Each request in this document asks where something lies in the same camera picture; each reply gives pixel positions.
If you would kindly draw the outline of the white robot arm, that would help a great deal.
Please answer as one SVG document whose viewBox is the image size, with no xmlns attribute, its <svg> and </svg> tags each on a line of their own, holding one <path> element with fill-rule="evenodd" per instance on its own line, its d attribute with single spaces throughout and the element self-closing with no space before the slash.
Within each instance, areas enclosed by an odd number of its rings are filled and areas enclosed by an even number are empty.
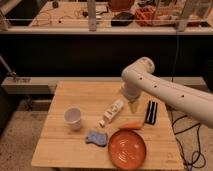
<svg viewBox="0 0 213 171">
<path fill-rule="evenodd" d="M 148 57 L 127 66 L 121 73 L 123 96 L 134 102 L 145 91 L 213 129 L 213 94 L 160 79 L 153 76 L 154 69 Z"/>
</svg>

